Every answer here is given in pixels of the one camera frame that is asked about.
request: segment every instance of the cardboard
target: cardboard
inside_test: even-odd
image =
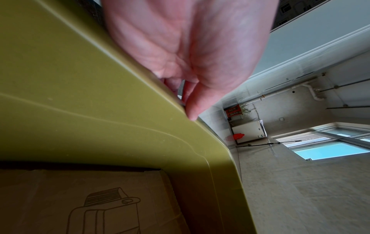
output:
[[[192,233],[255,233],[227,146],[75,1],[0,11],[0,160],[162,169]]]
[[[0,170],[2,233],[190,233],[163,171]]]

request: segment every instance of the finger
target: finger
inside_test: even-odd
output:
[[[198,115],[207,110],[225,95],[220,90],[214,90],[198,83],[190,94],[185,107],[185,112],[191,121],[195,121]]]
[[[184,103],[186,103],[186,101],[188,100],[190,94],[193,92],[196,85],[197,83],[185,81],[184,88],[182,90],[182,101]]]
[[[177,96],[177,91],[181,82],[182,80],[180,78],[168,78],[165,79],[164,84]]]

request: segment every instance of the red object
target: red object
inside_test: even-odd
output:
[[[234,140],[239,140],[241,139],[242,137],[244,137],[245,135],[243,133],[237,133],[237,134],[234,134],[233,137],[234,137]]]
[[[240,115],[240,114],[243,113],[242,109],[240,109],[239,104],[236,105],[236,106],[225,109],[225,112],[226,112],[228,118],[231,118],[231,116]]]

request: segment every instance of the skin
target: skin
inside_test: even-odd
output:
[[[113,40],[174,93],[190,120],[252,74],[278,0],[103,0]]]

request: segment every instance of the metal rod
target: metal rod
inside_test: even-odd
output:
[[[237,146],[237,148],[239,148],[239,147],[251,147],[251,146],[282,144],[282,143],[289,143],[289,142],[301,142],[301,141],[302,140],[299,140],[299,141],[284,141],[284,142],[266,143],[266,144],[261,144],[261,145],[251,145],[251,144],[248,144],[248,145],[244,145],[244,146]]]
[[[366,79],[366,80],[363,80],[363,81],[356,81],[356,82],[349,83],[349,84],[344,84],[344,85],[339,85],[339,86],[336,85],[333,88],[321,90],[321,91],[319,91],[319,93],[325,92],[325,91],[328,91],[328,90],[332,90],[332,89],[338,89],[340,87],[345,87],[345,86],[349,86],[349,85],[353,85],[353,84],[362,83],[362,82],[365,82],[365,81],[370,81],[370,78],[369,79]]]
[[[327,108],[327,110],[329,109],[350,109],[350,108],[369,108],[370,106],[342,106],[342,107],[329,107]]]

